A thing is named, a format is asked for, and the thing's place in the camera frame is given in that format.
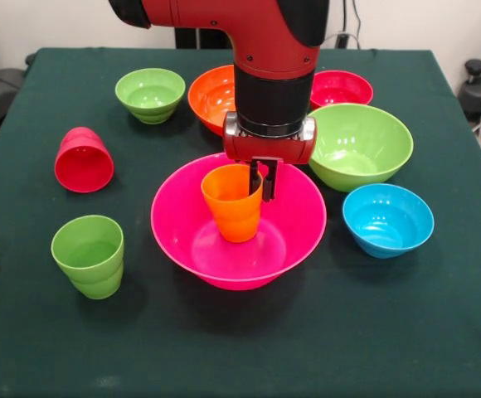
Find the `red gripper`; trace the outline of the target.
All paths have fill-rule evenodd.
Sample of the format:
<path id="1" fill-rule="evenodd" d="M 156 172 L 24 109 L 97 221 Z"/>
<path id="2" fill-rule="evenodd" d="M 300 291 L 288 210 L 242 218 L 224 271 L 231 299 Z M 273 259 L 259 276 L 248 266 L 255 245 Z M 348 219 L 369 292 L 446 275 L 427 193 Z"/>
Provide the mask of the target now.
<path id="1" fill-rule="evenodd" d="M 249 195 L 262 185 L 259 160 L 268 172 L 263 180 L 263 201 L 275 199 L 275 183 L 279 160 L 291 164 L 305 164 L 311 158 L 317 138 L 317 125 L 307 116 L 299 131 L 289 137 L 259 137 L 243 130 L 235 111 L 227 112 L 223 123 L 223 147 L 229 159 L 250 163 Z"/>

